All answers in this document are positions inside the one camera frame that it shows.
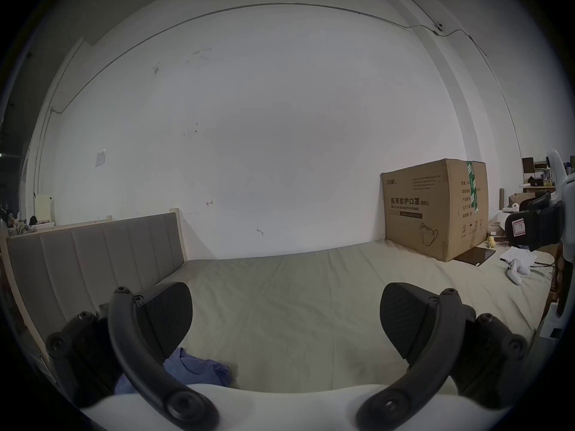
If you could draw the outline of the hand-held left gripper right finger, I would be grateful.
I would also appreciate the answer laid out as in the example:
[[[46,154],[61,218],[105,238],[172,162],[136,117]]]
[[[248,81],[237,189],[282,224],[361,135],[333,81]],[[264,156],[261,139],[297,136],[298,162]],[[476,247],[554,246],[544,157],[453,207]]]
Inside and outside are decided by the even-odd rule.
[[[366,399],[356,412],[359,430],[395,430],[427,405],[448,377],[458,395],[490,410],[513,406],[528,342],[497,317],[476,315],[456,289],[433,294],[390,283],[379,317],[384,333],[408,363],[406,373]]]

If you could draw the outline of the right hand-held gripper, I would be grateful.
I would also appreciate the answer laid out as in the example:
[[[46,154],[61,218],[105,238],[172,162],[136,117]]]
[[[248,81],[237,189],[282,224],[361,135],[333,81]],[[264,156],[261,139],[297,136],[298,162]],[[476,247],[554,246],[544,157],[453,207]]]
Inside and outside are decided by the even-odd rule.
[[[522,202],[505,220],[506,238],[509,246],[531,252],[561,241],[564,259],[574,261],[574,174],[566,173],[555,149],[547,152],[547,160],[555,192],[538,191]]]

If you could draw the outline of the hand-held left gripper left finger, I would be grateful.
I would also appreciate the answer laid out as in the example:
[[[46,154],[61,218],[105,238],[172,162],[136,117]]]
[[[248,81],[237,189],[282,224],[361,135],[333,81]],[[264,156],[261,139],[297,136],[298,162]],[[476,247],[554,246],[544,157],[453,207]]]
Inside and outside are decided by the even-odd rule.
[[[99,312],[80,312],[47,337],[46,349],[64,396],[83,409],[110,397],[122,374],[143,399],[182,430],[215,430],[216,406],[163,367],[193,318],[188,286],[156,284],[140,294],[115,289]]]

